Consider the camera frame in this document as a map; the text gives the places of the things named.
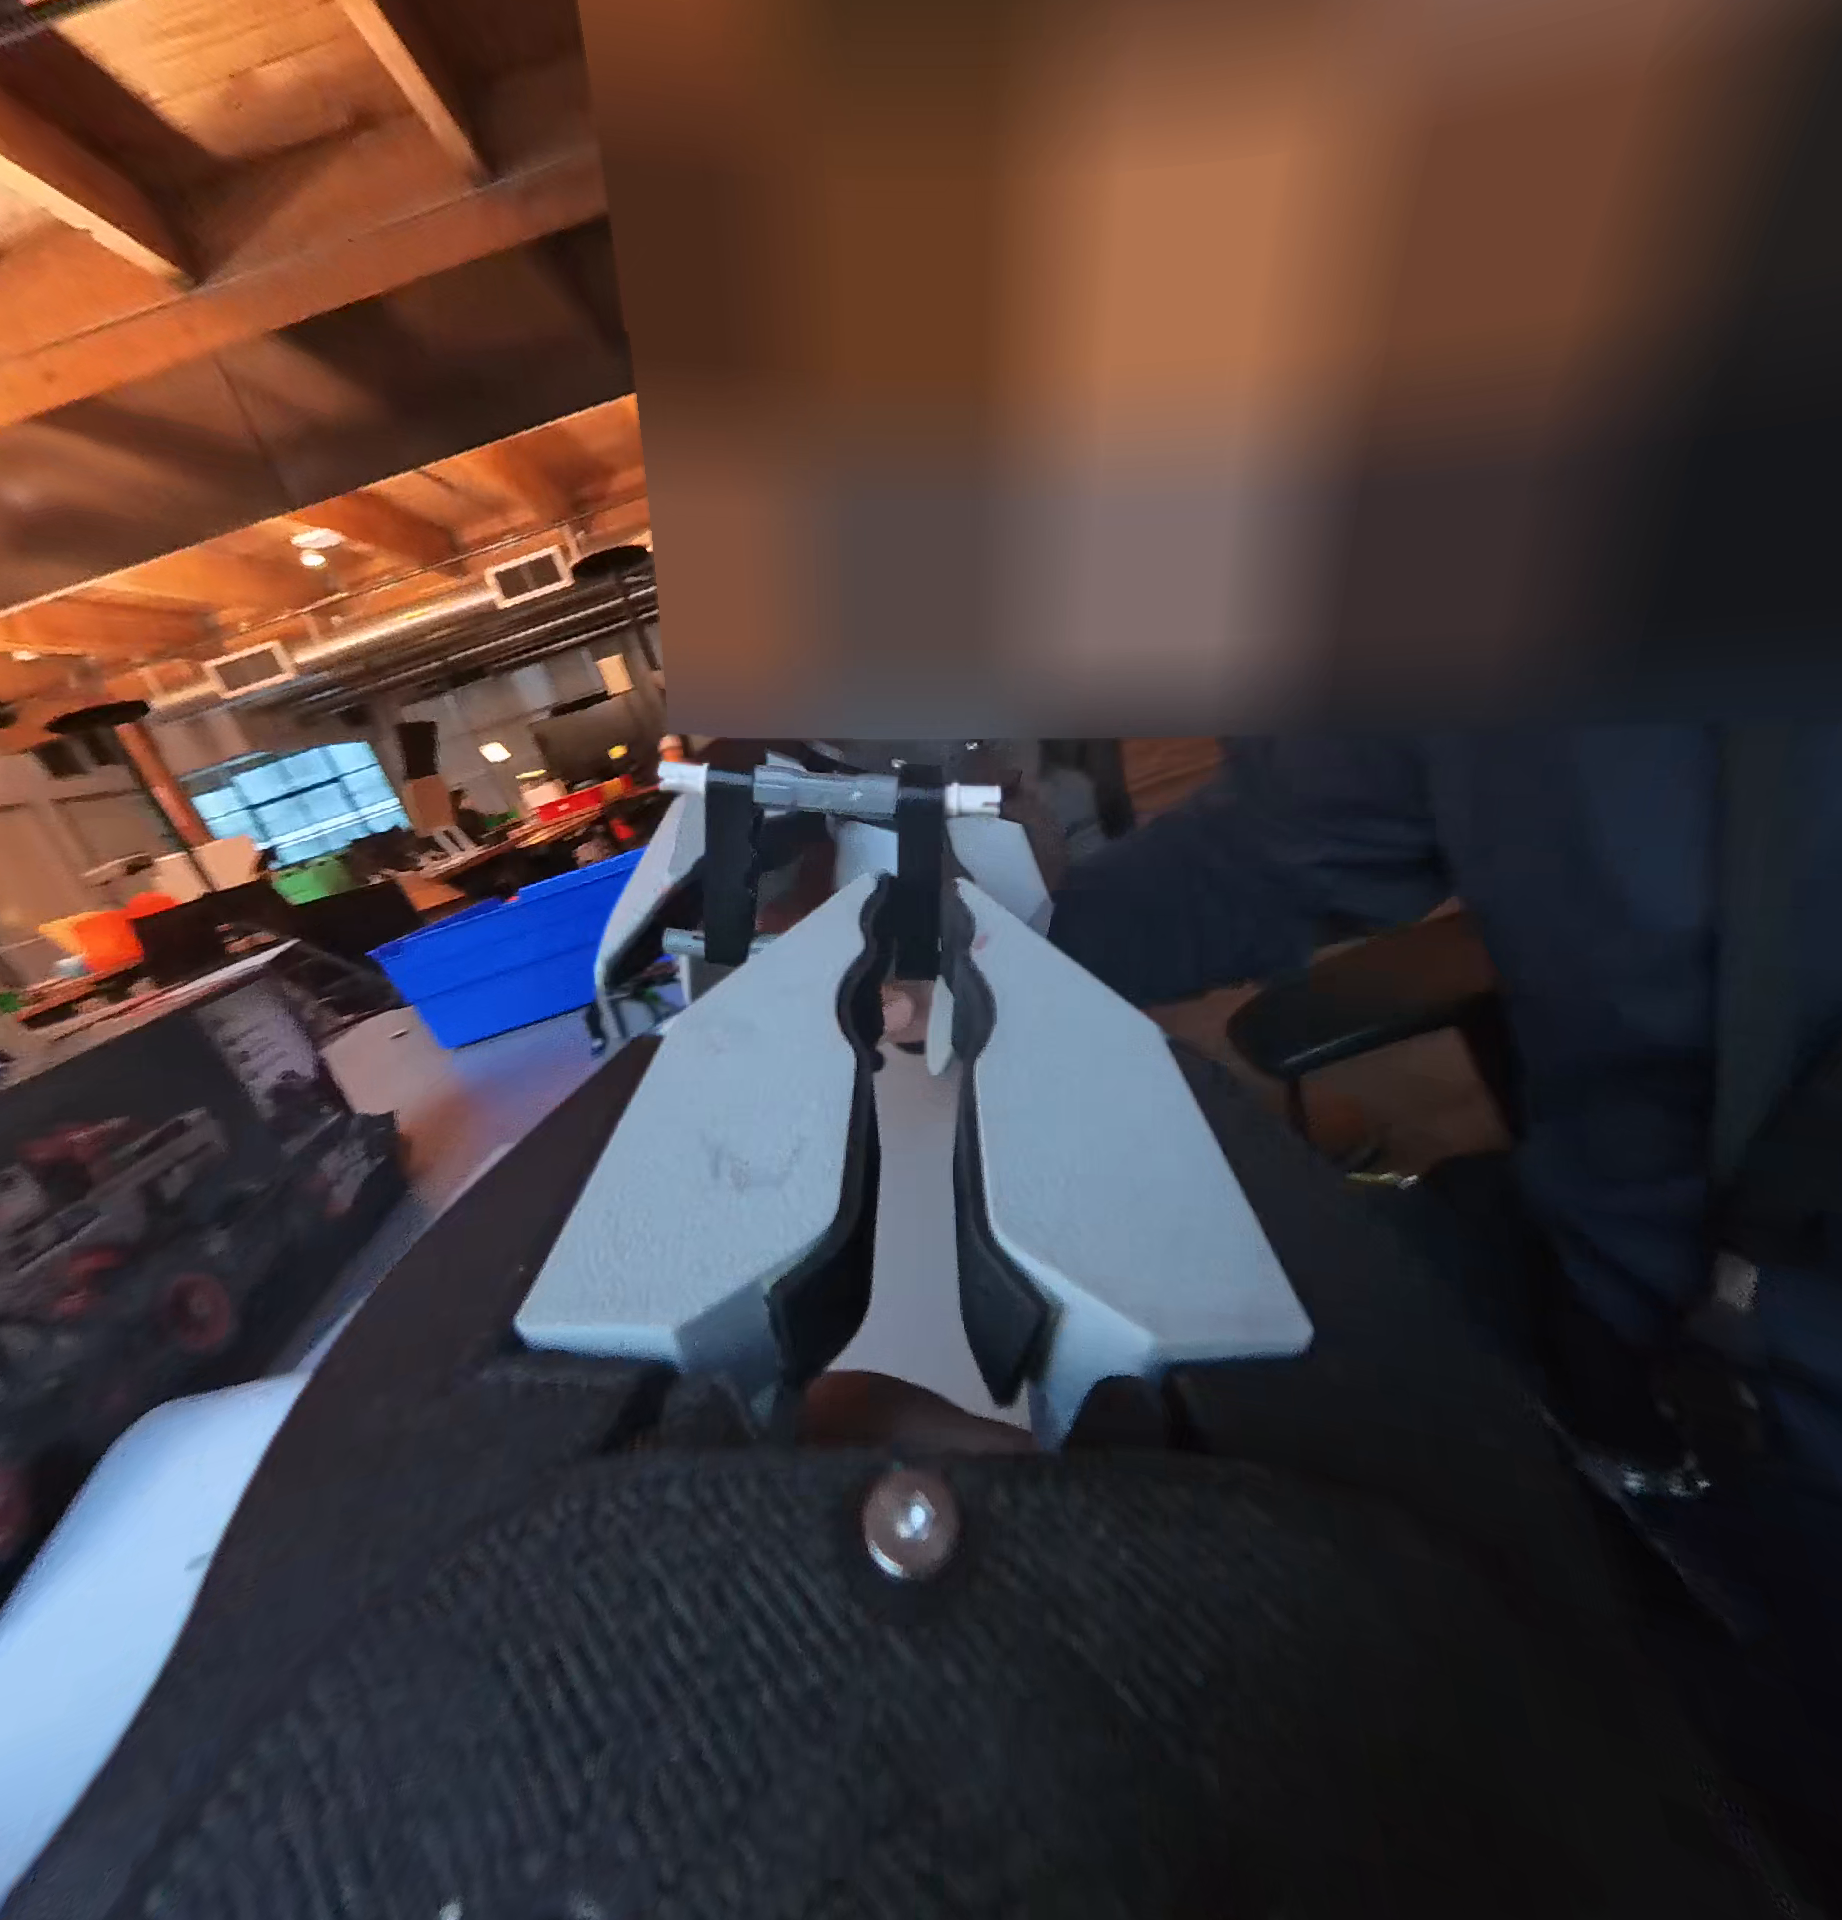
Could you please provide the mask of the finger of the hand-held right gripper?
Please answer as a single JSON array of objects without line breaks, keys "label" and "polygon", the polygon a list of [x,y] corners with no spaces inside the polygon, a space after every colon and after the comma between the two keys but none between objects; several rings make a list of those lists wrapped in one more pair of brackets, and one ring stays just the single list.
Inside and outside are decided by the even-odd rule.
[{"label": "finger of the hand-held right gripper", "polygon": [[699,877],[709,839],[709,806],[701,793],[668,794],[668,808],[639,850],[596,954],[596,1039],[628,1039],[633,982],[667,957],[668,910]]},{"label": "finger of the hand-held right gripper", "polygon": [[952,921],[965,939],[1003,919],[1037,939],[1050,932],[1053,905],[1028,830],[998,814],[946,820]]}]

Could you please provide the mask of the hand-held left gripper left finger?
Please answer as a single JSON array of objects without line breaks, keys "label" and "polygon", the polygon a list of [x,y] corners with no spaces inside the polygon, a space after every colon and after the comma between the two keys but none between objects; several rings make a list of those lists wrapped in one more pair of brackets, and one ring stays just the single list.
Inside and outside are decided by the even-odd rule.
[{"label": "hand-held left gripper left finger", "polygon": [[860,1330],[888,890],[852,881],[673,1019],[517,1310],[526,1347],[788,1394]]}]

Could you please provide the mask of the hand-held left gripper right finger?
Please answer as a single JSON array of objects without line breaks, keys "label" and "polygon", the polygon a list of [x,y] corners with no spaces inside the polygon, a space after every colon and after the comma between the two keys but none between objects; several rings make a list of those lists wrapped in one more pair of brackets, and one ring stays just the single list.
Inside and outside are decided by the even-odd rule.
[{"label": "hand-held left gripper right finger", "polygon": [[937,1025],[970,1356],[1061,1447],[1107,1380],[1305,1355],[1315,1336],[1168,1037],[969,879]]}]

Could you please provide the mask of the black lego set box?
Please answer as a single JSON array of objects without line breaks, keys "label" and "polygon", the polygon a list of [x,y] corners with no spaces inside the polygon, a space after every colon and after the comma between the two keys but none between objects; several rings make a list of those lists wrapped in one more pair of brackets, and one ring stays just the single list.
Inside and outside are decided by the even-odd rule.
[{"label": "black lego set box", "polygon": [[401,1009],[291,945],[0,1075],[0,1597],[127,1427],[259,1378],[405,1198],[330,1063]]}]

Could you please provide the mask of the orange plastic bin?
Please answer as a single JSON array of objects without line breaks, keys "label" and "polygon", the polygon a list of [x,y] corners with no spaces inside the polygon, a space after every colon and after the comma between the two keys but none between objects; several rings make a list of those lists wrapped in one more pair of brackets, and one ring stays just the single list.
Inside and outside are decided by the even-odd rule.
[{"label": "orange plastic bin", "polygon": [[130,970],[144,965],[139,924],[176,906],[174,896],[146,891],[120,909],[47,919],[38,926],[38,939],[56,946],[63,957],[78,960],[89,974]]}]

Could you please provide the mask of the person's right forearm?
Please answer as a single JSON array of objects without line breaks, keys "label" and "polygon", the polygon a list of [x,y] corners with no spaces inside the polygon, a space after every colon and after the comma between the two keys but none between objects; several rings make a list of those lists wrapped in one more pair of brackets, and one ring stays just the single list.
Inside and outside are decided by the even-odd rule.
[{"label": "person's right forearm", "polygon": [[1074,866],[1047,937],[1155,1006],[1290,972],[1449,896],[1415,739],[1250,735],[1189,800]]}]

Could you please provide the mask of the blue plastic bin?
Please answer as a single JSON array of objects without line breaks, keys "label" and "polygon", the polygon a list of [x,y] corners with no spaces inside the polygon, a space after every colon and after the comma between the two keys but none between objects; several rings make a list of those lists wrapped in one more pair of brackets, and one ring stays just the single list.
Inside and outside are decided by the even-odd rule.
[{"label": "blue plastic bin", "polygon": [[636,848],[577,866],[368,956],[448,1050],[561,1018],[594,1001],[598,946],[640,859]]}]

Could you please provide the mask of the person's torso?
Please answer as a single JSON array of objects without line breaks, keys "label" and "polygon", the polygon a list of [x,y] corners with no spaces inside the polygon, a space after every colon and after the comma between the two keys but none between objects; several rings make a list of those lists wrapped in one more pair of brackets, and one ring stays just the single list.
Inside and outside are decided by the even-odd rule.
[{"label": "person's torso", "polygon": [[1506,987],[1541,1372],[1671,1538],[1842,1667],[1842,720],[1457,742],[1437,822]]}]

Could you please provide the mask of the black monitor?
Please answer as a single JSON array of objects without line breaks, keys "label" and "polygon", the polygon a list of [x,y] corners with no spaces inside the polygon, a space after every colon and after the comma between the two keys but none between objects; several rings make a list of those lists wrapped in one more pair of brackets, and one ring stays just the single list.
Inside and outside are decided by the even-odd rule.
[{"label": "black monitor", "polygon": [[297,940],[340,961],[377,968],[377,946],[420,929],[420,913],[392,881],[296,905],[268,879],[254,879],[142,915],[135,940],[148,976],[169,987],[228,967],[233,940]]}]

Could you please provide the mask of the black lego beam axle assembly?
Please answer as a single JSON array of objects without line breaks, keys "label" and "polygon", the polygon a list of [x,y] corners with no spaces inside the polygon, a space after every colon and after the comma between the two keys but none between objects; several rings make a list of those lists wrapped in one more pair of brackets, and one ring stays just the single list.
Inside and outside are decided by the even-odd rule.
[{"label": "black lego beam axle assembly", "polygon": [[668,761],[658,781],[662,790],[704,806],[703,940],[709,965],[724,968],[746,961],[757,940],[761,820],[766,812],[893,830],[893,869],[872,928],[892,945],[892,972],[923,979],[940,961],[949,822],[992,820],[1005,810],[1003,784],[945,779],[925,765],[893,773],[774,763],[729,772]]}]

